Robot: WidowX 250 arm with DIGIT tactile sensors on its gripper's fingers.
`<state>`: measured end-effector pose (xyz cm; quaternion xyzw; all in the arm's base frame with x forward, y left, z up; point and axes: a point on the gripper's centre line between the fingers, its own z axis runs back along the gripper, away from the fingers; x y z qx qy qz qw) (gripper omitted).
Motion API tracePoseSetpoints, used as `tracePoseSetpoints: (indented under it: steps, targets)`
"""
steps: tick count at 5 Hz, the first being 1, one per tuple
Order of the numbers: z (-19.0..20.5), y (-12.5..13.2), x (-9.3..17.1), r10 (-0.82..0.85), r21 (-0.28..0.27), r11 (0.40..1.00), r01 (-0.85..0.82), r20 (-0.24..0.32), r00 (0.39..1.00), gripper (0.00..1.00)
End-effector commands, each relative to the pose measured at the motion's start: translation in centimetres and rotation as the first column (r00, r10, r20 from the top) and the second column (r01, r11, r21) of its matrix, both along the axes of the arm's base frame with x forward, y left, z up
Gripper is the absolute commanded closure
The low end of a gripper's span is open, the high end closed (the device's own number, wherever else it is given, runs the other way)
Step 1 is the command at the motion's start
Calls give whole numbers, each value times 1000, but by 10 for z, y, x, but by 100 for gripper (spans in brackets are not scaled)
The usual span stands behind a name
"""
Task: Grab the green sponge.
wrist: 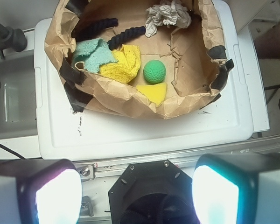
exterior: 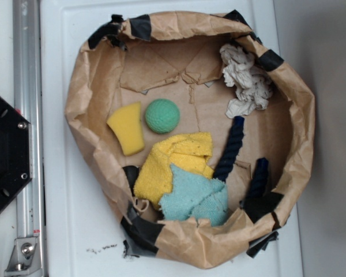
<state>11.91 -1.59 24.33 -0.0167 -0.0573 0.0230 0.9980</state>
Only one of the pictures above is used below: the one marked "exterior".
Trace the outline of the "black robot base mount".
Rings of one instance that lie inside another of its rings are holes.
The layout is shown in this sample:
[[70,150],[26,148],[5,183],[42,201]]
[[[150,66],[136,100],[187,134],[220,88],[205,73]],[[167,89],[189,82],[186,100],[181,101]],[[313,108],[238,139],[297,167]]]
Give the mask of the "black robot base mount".
[[31,181],[31,124],[0,97],[0,213]]

